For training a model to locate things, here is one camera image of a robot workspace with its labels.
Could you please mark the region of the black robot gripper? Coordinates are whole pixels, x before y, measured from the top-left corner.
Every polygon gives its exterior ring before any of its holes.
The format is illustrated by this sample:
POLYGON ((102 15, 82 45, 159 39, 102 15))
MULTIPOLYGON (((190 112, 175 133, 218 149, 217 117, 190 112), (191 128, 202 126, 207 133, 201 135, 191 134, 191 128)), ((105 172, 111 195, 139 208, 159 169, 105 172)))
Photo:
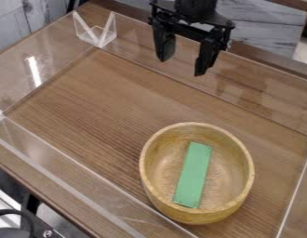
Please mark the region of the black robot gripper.
POLYGON ((175 46, 175 34, 198 41, 198 57, 194 61, 194 75, 206 73, 213 66, 221 50, 226 49, 234 23, 215 11, 217 0, 151 0, 149 24, 153 26, 153 43, 155 56, 166 61, 175 46))

